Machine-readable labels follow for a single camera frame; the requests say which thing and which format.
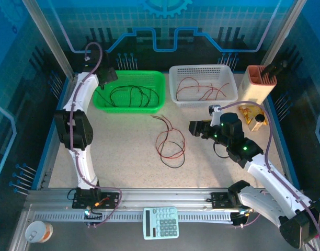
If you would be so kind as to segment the yellow snack packet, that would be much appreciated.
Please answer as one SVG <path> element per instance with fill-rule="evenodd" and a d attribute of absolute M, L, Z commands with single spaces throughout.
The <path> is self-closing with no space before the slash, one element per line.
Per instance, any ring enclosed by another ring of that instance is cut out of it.
<path fill-rule="evenodd" d="M 260 107 L 254 105 L 241 105 L 238 107 L 238 110 L 244 116 L 247 125 L 249 125 L 251 120 L 258 114 L 265 115 Z"/>

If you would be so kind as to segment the white plastic basket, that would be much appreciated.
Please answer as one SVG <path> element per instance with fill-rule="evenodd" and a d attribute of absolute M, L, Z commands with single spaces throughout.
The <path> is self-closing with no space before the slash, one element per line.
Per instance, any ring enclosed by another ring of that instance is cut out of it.
<path fill-rule="evenodd" d="M 238 99 L 234 75 L 227 65 L 179 65 L 169 69 L 172 101 L 179 108 L 226 106 Z"/>

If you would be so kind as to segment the aluminium rail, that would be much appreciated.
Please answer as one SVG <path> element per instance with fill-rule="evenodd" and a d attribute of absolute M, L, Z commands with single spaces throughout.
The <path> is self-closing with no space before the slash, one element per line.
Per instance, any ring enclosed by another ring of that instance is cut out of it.
<path fill-rule="evenodd" d="M 50 210 L 81 210 L 72 208 L 72 199 L 75 190 L 72 189 L 48 189 L 31 191 L 24 204 L 25 209 L 34 211 Z M 271 192 L 262 192 L 258 188 L 247 186 L 245 188 L 225 189 L 123 189 L 119 193 L 119 210 L 137 211 L 143 207 L 175 206 L 179 210 L 225 210 L 213 209 L 212 204 L 206 202 L 212 192 L 230 192 L 238 196 L 239 201 L 245 206 L 254 209 L 270 205 L 277 211 L 303 210 L 301 202 L 305 197 L 301 194 L 293 196 L 288 191 L 276 196 Z"/>

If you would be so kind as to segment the pale blue calculator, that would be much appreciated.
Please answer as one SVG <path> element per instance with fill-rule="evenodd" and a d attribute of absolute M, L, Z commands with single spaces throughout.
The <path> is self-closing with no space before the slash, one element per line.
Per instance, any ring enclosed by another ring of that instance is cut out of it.
<path fill-rule="evenodd" d="M 144 208 L 143 237 L 145 240 L 178 238 L 177 209 L 175 207 Z"/>

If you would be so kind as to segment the green plastic basket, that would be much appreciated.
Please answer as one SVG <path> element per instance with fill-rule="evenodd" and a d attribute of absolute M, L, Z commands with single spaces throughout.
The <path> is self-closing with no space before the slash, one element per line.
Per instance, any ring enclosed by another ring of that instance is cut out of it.
<path fill-rule="evenodd" d="M 118 79 L 94 92 L 94 106 L 107 113 L 156 113 L 165 104 L 165 75 L 158 71 L 117 71 Z"/>

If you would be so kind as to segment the aluminium frame post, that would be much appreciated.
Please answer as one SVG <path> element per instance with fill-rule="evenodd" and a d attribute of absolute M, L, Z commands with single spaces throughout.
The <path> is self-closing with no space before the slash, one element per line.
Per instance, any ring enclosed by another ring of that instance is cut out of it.
<path fill-rule="evenodd" d="M 275 35 L 269 49 L 262 59 L 261 65 L 267 66 L 273 62 L 275 56 L 277 55 L 285 39 L 289 35 L 306 2 L 307 0 L 293 0 L 293 4 L 289 9 L 280 30 Z"/>
<path fill-rule="evenodd" d="M 72 70 L 72 67 L 65 53 L 63 52 L 37 1 L 22 0 L 22 2 L 29 12 L 31 18 L 33 19 L 34 23 L 36 24 L 37 28 L 39 29 L 40 33 L 42 34 L 51 52 L 53 53 L 63 73 L 69 80 L 72 80 L 74 77 L 74 71 Z"/>

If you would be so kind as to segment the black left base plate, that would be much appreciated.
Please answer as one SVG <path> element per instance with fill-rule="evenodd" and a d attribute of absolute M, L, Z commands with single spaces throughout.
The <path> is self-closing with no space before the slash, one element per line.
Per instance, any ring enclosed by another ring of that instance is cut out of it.
<path fill-rule="evenodd" d="M 72 199 L 73 209 L 114 209 L 119 202 L 118 192 L 102 192 L 97 188 L 77 188 Z"/>

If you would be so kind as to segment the beige tube with black cap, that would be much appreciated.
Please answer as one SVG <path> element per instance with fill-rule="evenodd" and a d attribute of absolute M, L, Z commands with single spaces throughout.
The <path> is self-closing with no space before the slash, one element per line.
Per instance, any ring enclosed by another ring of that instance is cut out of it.
<path fill-rule="evenodd" d="M 250 131 L 254 132 L 254 131 L 258 131 L 261 126 L 264 126 L 266 124 L 267 123 L 266 123 L 265 115 L 260 113 L 252 118 L 252 120 L 250 121 L 248 126 L 249 126 Z"/>

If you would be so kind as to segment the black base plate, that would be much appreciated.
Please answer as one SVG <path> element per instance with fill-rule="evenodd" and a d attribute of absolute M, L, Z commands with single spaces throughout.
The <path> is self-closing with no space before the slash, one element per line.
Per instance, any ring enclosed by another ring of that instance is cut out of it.
<path fill-rule="evenodd" d="M 72 199 L 73 209 L 114 209 L 119 202 L 118 192 L 102 192 L 97 188 L 77 188 Z"/>
<path fill-rule="evenodd" d="M 212 192 L 206 202 L 212 204 L 213 209 L 249 209 L 239 201 L 237 195 L 230 192 Z"/>

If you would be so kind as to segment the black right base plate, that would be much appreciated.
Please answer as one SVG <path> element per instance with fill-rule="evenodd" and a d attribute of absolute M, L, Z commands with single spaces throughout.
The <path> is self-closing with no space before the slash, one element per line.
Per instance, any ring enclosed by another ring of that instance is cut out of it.
<path fill-rule="evenodd" d="M 239 201 L 237 195 L 230 192 L 212 192 L 206 202 L 212 204 L 213 209 L 249 209 Z"/>

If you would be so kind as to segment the beige holder with terracotta rim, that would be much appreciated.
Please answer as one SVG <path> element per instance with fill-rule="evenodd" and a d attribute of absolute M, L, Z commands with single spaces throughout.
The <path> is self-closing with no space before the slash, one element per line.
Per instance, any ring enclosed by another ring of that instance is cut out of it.
<path fill-rule="evenodd" d="M 246 68 L 238 87 L 238 101 L 252 101 L 259 105 L 264 102 L 277 84 L 275 76 L 269 79 L 268 73 L 261 75 L 265 68 L 262 65 L 249 65 Z"/>

